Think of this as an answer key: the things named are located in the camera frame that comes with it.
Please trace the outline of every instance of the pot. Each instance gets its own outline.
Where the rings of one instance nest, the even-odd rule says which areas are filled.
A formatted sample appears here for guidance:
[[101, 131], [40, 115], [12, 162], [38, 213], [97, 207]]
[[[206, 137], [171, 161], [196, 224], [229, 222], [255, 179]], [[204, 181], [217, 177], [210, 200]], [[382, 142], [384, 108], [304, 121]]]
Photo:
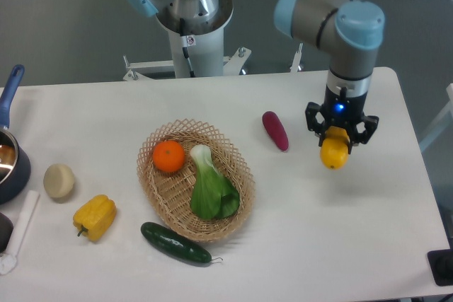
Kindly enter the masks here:
[[25, 68], [15, 65], [0, 97], [0, 204], [12, 200], [30, 178], [30, 159], [8, 131], [9, 109]]

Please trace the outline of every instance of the purple sweet potato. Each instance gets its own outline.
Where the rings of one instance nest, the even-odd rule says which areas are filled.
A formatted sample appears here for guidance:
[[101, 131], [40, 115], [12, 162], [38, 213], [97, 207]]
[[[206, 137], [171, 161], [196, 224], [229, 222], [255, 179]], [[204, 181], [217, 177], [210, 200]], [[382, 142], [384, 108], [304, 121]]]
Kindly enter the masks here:
[[273, 111], [264, 112], [263, 125], [275, 145], [286, 151], [289, 148], [288, 136], [277, 114]]

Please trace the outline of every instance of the green leafy vegetable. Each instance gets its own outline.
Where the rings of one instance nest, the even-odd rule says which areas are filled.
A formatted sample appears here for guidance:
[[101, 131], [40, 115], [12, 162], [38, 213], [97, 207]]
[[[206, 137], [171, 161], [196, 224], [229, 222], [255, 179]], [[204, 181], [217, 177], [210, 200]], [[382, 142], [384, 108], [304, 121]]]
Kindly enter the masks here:
[[190, 208], [201, 219], [224, 219], [236, 213], [240, 196], [231, 181], [212, 163], [211, 149], [199, 144], [190, 150], [197, 167]]

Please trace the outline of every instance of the yellow bell pepper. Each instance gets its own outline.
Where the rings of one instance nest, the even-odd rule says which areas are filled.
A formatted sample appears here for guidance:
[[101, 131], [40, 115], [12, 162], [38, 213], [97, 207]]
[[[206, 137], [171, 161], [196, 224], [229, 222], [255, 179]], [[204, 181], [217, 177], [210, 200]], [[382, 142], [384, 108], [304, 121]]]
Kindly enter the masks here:
[[107, 231], [116, 216], [113, 200], [104, 194], [90, 199], [74, 214], [73, 225], [89, 240], [96, 242]]

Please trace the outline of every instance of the orange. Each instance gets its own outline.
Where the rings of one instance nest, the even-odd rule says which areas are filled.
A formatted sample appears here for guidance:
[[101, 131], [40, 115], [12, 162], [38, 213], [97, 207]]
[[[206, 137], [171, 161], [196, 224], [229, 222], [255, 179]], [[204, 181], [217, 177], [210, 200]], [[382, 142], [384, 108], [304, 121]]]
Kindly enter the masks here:
[[329, 127], [320, 152], [323, 164], [329, 169], [342, 168], [348, 161], [348, 144], [349, 136], [346, 130]]
[[159, 170], [174, 173], [184, 165], [184, 148], [177, 141], [161, 141], [154, 147], [152, 160]]

